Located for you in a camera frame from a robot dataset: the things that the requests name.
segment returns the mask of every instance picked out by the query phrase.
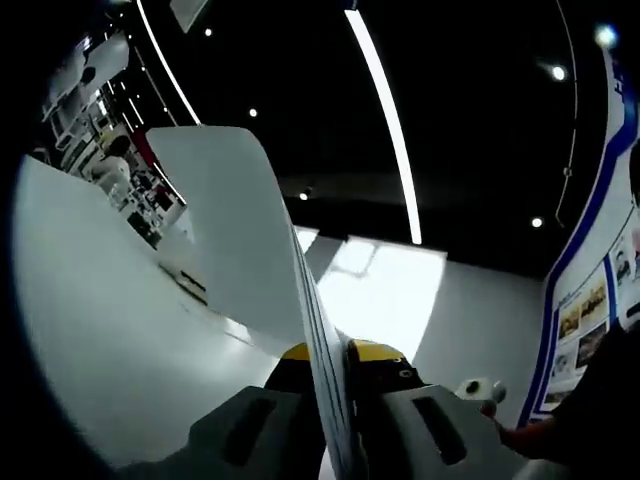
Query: ceiling light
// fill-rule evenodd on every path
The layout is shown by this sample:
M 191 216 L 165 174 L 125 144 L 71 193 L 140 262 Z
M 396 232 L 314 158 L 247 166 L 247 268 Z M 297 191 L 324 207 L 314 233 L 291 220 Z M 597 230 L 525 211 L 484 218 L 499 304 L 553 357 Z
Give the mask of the ceiling light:
M 104 115 L 106 117 L 107 116 L 107 109 L 104 106 L 104 102 L 102 100 L 98 100 L 96 103 L 98 104 L 98 109 L 100 109 L 100 113 L 102 113 L 102 115 Z
M 602 48 L 613 48 L 618 43 L 618 34 L 611 25 L 596 28 L 596 43 Z
M 378 91 L 378 97 L 380 98 L 382 110 L 384 111 L 387 126 L 389 127 L 393 149 L 396 153 L 396 161 L 398 162 L 400 181 L 402 182 L 404 199 L 407 205 L 407 216 L 409 217 L 411 241 L 416 245 L 420 245 L 422 243 L 422 233 L 420 232 L 418 202 L 416 200 L 416 192 L 411 175 L 409 154 L 407 153 L 404 136 L 402 135 L 402 126 L 400 125 L 400 118 L 398 117 L 398 112 L 393 101 L 393 95 L 391 95 L 391 88 L 389 88 L 389 82 L 382 68 L 380 57 L 376 52 L 376 47 L 373 44 L 373 40 L 371 40 L 371 35 L 369 35 L 369 31 L 360 12 L 357 10 L 345 10 L 344 13 L 347 20 L 349 20 L 353 33 L 358 39 L 364 58 L 369 66 L 369 71 L 373 77 L 373 83 Z
M 160 50 L 160 45 L 158 45 L 158 41 L 156 40 L 156 37 L 153 34 L 153 31 L 151 30 L 151 26 L 149 25 L 149 20 L 147 19 L 147 15 L 144 12 L 144 8 L 142 7 L 142 1 L 137 0 L 136 3 L 138 5 L 138 10 L 140 11 L 140 17 L 142 18 L 142 23 L 144 23 L 144 26 L 147 29 L 147 33 L 149 34 L 149 39 L 151 40 L 151 43 L 153 44 L 153 48 L 155 48 L 156 53 L 158 54 L 160 63 L 162 63 L 164 70 L 167 72 L 167 75 L 169 76 L 169 80 L 171 80 L 171 83 L 173 84 L 174 88 L 178 92 L 178 95 L 180 96 L 182 103 L 184 103 L 184 106 L 187 107 L 187 110 L 189 111 L 189 114 L 191 115 L 191 118 L 193 119 L 194 123 L 196 125 L 202 125 L 202 122 L 196 115 L 195 110 L 187 100 L 187 97 L 185 96 L 184 92 L 180 88 L 180 85 L 178 85 L 178 81 L 176 80 L 176 77 L 173 75 L 173 72 L 171 71 L 171 69 L 169 68 L 169 64 L 167 63 L 167 60 L 164 58 L 164 55 L 162 54 L 162 50 Z
M 564 71 L 564 68 L 556 65 L 551 69 L 551 75 L 553 75 L 553 78 L 556 80 L 562 81 L 567 76 L 567 73 Z
M 124 117 L 124 121 L 127 122 L 127 125 L 129 125 L 129 130 L 133 130 L 133 127 L 131 126 L 131 122 L 127 118 L 127 114 L 123 113 L 122 116 Z
M 140 124 L 144 125 L 144 122 L 142 121 L 142 117 L 140 116 L 140 114 L 138 113 L 138 109 L 136 108 L 136 106 L 133 104 L 133 100 L 129 99 L 129 103 L 131 104 L 131 107 L 133 108 L 133 111 L 136 112 L 136 115 L 138 116 L 138 120 L 140 120 Z

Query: white wall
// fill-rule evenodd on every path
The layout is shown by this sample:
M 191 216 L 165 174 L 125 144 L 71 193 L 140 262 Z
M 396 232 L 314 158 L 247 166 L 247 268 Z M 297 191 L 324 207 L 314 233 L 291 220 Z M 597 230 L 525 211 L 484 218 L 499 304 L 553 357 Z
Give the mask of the white wall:
M 318 285 L 328 319 L 352 338 L 390 345 L 411 360 L 444 263 L 441 252 L 352 237 Z
M 336 328 L 400 350 L 423 381 L 452 391 L 471 378 L 502 381 L 497 418 L 515 426 L 540 344 L 541 282 L 351 237 L 318 288 Z
M 16 199 L 14 268 L 36 358 L 114 465 L 182 447 L 193 422 L 277 358 L 182 291 L 94 185 L 34 160 Z
M 541 300 L 540 282 L 447 262 L 414 367 L 454 391 L 470 378 L 502 381 L 497 419 L 515 426 L 535 369 Z

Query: blue stripe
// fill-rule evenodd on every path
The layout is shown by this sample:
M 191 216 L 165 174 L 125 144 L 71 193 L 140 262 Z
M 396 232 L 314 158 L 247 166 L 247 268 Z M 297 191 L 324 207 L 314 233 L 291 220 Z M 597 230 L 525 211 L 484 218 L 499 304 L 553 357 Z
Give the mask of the blue stripe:
M 618 71 L 618 67 L 615 61 L 613 67 L 614 72 Z M 622 84 L 622 101 L 624 104 L 624 123 L 622 124 L 622 127 L 620 127 L 620 130 L 616 132 L 616 134 L 606 146 L 604 157 L 602 159 L 600 175 L 598 175 L 598 178 L 596 179 L 596 185 L 593 190 L 593 195 L 591 196 L 589 203 L 587 204 L 584 215 L 576 228 L 575 234 L 569 240 L 567 248 L 562 253 L 560 258 L 558 259 L 558 262 L 549 274 L 549 281 L 547 282 L 547 288 L 545 291 L 540 351 L 538 352 L 536 371 L 531 382 L 531 387 L 529 388 L 529 394 L 527 395 L 527 399 L 525 400 L 524 407 L 522 408 L 522 413 L 520 415 L 520 420 L 518 422 L 518 426 L 520 427 L 525 426 L 529 421 L 529 416 L 531 415 L 534 402 L 540 395 L 542 387 L 546 386 L 546 384 L 543 383 L 542 380 L 543 378 L 548 379 L 548 371 L 551 367 L 551 360 L 553 360 L 552 358 L 549 358 L 549 347 L 551 346 L 550 342 L 553 341 L 553 348 L 555 351 L 556 339 L 550 337 L 551 329 L 548 327 L 545 328 L 545 326 L 552 323 L 551 302 L 553 299 L 553 291 L 555 289 L 558 278 L 560 278 L 562 272 L 564 272 L 575 254 L 578 252 L 578 250 L 584 243 L 587 234 L 591 230 L 591 227 L 593 227 L 593 223 L 595 222 L 598 212 L 600 211 L 600 207 L 602 206 L 607 191 L 609 190 L 609 185 L 611 184 L 611 178 L 613 177 L 613 172 L 615 170 L 618 157 L 620 157 L 620 155 L 622 155 L 629 149 L 637 136 L 637 104 L 635 102 L 635 97 L 631 88 L 631 83 L 629 81 L 626 81 Z
M 556 310 L 555 312 L 553 312 L 553 328 L 551 329 L 551 338 L 553 339 L 553 341 L 551 342 L 551 345 L 550 345 L 551 348 L 549 349 L 548 363 L 544 370 L 544 377 L 542 379 L 541 385 L 547 385 L 547 383 L 549 383 L 549 376 L 551 375 L 551 370 L 553 370 L 553 360 L 555 359 L 556 347 L 558 345 L 557 339 L 558 339 L 558 328 L 560 323 L 559 318 L 560 318 L 560 310 Z M 537 413 L 548 413 L 548 412 L 540 411 L 540 408 L 542 407 L 542 402 L 544 401 L 544 397 L 545 397 L 545 392 L 544 391 L 539 392 L 538 401 L 536 402 L 536 408 L 535 408 L 535 411 Z
M 616 281 L 613 277 L 613 268 L 611 266 L 611 258 L 609 255 L 604 257 L 604 272 L 607 276 L 607 295 L 609 296 L 609 328 L 619 323 L 616 299 Z

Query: printed photo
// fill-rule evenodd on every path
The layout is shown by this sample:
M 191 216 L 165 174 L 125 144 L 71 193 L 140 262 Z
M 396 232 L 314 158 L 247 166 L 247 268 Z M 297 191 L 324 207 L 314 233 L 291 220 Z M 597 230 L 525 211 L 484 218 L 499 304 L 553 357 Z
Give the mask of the printed photo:
M 552 378 L 566 376 L 571 371 L 571 358 L 568 353 L 558 355 L 553 362 Z
M 634 254 L 632 259 L 635 260 L 635 279 L 640 279 L 640 141 L 631 149 L 629 158 L 629 180 L 631 184 L 631 198 L 636 206 L 633 212 L 633 228 L 631 229 L 631 238 L 633 243 Z
M 572 390 L 564 390 L 562 392 L 549 392 L 544 397 L 544 403 L 561 403 L 562 400 L 567 398 Z
M 574 308 L 560 319 L 560 329 L 558 339 L 562 340 L 567 335 L 571 335 L 580 326 L 580 309 Z
M 618 280 L 618 286 L 620 287 L 631 275 L 631 262 L 629 262 L 629 257 L 624 251 L 624 248 L 620 248 L 620 250 L 615 253 L 613 266 L 616 269 L 616 279 Z
M 592 321 L 598 321 L 607 314 L 607 287 L 602 280 L 595 288 L 589 291 L 587 299 L 580 307 L 580 324 L 588 325 Z
M 598 349 L 602 337 L 607 333 L 607 322 L 602 322 L 596 328 L 583 336 L 578 342 L 578 358 L 576 368 L 582 368 L 589 363 L 589 360 Z

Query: poster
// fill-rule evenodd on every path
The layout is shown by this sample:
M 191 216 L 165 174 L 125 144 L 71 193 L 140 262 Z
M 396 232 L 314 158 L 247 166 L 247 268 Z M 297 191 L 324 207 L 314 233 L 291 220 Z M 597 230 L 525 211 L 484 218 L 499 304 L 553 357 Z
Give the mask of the poster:
M 609 330 L 609 292 L 604 262 L 558 310 L 558 337 L 539 412 L 551 412 L 575 388 Z
M 634 208 L 609 253 L 619 293 L 640 281 L 640 211 Z
M 542 413 L 551 413 L 576 388 L 580 378 L 574 377 L 563 382 L 550 383 L 542 400 Z

